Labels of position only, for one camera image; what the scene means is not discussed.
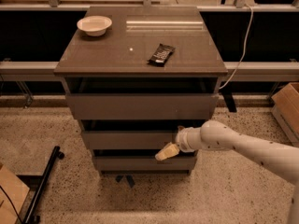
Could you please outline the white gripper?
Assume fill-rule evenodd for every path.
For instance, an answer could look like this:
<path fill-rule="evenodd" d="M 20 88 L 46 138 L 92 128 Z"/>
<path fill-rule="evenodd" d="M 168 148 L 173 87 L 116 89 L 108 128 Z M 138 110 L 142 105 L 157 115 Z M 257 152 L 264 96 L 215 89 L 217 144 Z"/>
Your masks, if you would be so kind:
<path fill-rule="evenodd" d="M 179 150 L 182 152 L 194 152 L 202 148 L 202 139 L 199 128 L 185 128 L 184 126 L 178 126 L 178 133 L 176 135 L 176 143 L 168 143 L 163 147 L 156 155 L 157 161 L 164 161 L 179 154 Z"/>

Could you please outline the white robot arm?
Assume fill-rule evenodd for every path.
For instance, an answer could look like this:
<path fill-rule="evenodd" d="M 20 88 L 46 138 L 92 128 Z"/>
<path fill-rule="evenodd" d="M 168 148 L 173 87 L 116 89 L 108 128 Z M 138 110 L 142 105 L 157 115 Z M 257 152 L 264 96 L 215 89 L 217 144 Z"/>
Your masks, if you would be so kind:
<path fill-rule="evenodd" d="M 178 127 L 174 143 L 168 143 L 156 155 L 164 161 L 196 150 L 231 149 L 261 165 L 294 185 L 287 224 L 299 224 L 299 148 L 238 133 L 216 120 L 208 120 L 199 128 Z"/>

